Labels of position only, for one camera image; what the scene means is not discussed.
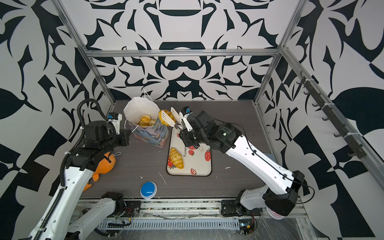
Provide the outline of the orange plush toy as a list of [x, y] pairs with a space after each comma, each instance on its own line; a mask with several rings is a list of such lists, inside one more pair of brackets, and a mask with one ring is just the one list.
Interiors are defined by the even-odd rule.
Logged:
[[100, 175], [109, 173], [116, 164], [116, 157], [113, 153], [107, 152], [104, 158], [99, 162], [96, 171], [92, 175], [92, 180], [97, 182], [100, 179]]

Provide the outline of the white strawberry tray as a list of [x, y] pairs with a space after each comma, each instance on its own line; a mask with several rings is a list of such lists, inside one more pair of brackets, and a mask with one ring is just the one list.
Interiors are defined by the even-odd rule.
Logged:
[[172, 129], [170, 140], [170, 150], [175, 148], [181, 155], [184, 161], [184, 168], [169, 168], [167, 163], [167, 172], [172, 176], [209, 176], [212, 172], [212, 151], [211, 147], [201, 144], [199, 147], [185, 147], [178, 131]]

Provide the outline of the blue push button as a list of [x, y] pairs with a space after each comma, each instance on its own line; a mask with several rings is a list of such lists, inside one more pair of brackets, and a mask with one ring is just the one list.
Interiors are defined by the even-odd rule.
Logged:
[[154, 182], [146, 182], [141, 186], [140, 194], [145, 200], [152, 199], [157, 194], [158, 187]]

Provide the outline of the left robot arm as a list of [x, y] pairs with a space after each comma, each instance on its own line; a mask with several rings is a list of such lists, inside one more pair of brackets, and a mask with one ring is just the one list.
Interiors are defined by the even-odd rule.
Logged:
[[61, 183], [43, 218], [27, 237], [29, 240], [84, 240], [108, 216], [118, 215], [126, 206], [123, 195], [105, 193], [85, 215], [71, 223], [82, 192], [106, 153], [128, 145], [128, 135], [119, 120], [95, 121], [84, 127], [85, 145], [66, 153]]

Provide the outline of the pink push button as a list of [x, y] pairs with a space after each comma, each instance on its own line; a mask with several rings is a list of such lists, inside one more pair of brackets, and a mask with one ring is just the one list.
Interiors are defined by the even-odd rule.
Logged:
[[273, 218], [275, 220], [284, 219], [284, 216], [277, 214], [276, 212], [272, 211], [270, 208], [266, 208], [266, 212], [271, 218]]

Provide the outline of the fake croissant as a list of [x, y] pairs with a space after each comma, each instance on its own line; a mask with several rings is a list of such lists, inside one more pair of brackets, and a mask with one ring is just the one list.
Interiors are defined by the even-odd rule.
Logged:
[[176, 120], [174, 115], [168, 110], [159, 111], [159, 119], [161, 123], [167, 127], [174, 127]]
[[168, 167], [171, 169], [173, 169], [173, 168], [183, 169], [184, 168], [184, 161], [183, 161], [182, 155], [175, 148], [171, 148], [171, 150], [170, 150]]

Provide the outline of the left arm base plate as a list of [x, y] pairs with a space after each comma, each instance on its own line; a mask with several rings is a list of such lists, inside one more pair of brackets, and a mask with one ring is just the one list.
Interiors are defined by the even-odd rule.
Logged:
[[135, 214], [140, 213], [141, 201], [125, 201], [122, 211], [119, 213], [120, 217], [133, 217]]

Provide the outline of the black wall hook rack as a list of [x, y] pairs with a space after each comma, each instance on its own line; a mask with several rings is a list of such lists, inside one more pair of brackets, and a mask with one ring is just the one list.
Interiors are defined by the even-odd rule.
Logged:
[[346, 118], [337, 108], [336, 104], [329, 99], [314, 79], [307, 78], [303, 73], [300, 73], [300, 77], [301, 80], [297, 82], [297, 84], [302, 85], [307, 90], [304, 92], [306, 96], [310, 96], [314, 99], [315, 103], [313, 104], [313, 107], [323, 111], [325, 116], [322, 120], [331, 122], [337, 130], [334, 137], [343, 138], [352, 150], [352, 153], [348, 154], [348, 156], [357, 157], [359, 159], [366, 157], [367, 153], [364, 150], [364, 144], [359, 139], [360, 134], [353, 130], [352, 126], [347, 123]]

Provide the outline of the small green-lit circuit board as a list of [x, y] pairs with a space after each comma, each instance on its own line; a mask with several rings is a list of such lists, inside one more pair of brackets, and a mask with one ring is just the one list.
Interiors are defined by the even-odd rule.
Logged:
[[242, 235], [250, 235], [258, 228], [258, 223], [256, 219], [252, 219], [249, 222], [240, 221], [239, 233]]

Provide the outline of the fake twisted bread roll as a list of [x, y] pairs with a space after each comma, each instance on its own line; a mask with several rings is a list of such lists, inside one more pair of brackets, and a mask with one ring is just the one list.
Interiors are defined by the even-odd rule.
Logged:
[[149, 123], [152, 120], [152, 117], [149, 115], [142, 115], [140, 117], [139, 126], [141, 127], [149, 127]]

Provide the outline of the floral paper gift bag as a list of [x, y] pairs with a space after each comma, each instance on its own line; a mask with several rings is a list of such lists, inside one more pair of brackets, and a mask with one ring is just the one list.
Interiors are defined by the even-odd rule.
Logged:
[[132, 98], [124, 108], [125, 126], [132, 129], [134, 137], [162, 148], [168, 137], [168, 127], [159, 118], [158, 105], [143, 90], [141, 97]]

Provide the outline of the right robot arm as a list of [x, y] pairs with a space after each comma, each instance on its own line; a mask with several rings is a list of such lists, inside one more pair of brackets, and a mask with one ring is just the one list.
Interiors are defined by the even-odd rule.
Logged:
[[161, 119], [178, 131], [185, 147], [206, 144], [237, 160], [265, 183], [254, 190], [241, 190], [233, 201], [222, 201], [222, 216], [248, 216], [255, 209], [265, 208], [268, 215], [280, 220], [295, 208], [304, 174], [283, 168], [258, 150], [242, 126], [212, 118], [205, 111], [194, 113], [189, 107], [179, 113], [172, 109], [171, 113], [170, 117], [161, 111]]

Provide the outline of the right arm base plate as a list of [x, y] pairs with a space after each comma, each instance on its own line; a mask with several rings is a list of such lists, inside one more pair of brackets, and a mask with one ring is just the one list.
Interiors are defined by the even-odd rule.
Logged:
[[248, 210], [243, 207], [236, 200], [222, 200], [221, 201], [221, 215], [224, 217], [246, 217], [246, 216], [261, 216], [262, 208], [255, 208]]

